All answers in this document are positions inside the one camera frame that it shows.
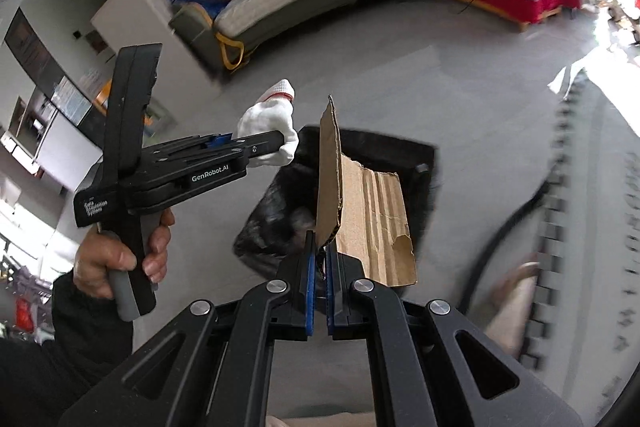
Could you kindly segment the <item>person's left hand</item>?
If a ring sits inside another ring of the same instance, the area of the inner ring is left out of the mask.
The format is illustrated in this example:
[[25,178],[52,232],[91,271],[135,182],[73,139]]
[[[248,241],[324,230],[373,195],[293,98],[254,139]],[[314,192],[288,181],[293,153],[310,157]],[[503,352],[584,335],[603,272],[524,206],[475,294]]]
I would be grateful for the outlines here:
[[[160,215],[160,224],[149,237],[149,252],[142,262],[142,269],[154,284],[166,277],[170,227],[174,224],[172,210],[164,210]],[[131,271],[136,265],[136,256],[119,239],[112,239],[91,229],[75,255],[73,281],[89,297],[113,299],[108,272]]]

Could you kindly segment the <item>black sleeved left forearm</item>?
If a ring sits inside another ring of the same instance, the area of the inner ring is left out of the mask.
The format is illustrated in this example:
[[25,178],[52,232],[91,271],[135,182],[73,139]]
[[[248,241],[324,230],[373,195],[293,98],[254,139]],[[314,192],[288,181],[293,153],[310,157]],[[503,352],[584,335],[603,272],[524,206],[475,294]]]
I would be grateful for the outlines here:
[[113,300],[78,289],[70,272],[54,281],[52,319],[52,340],[1,340],[3,426],[55,426],[132,353],[134,325]]

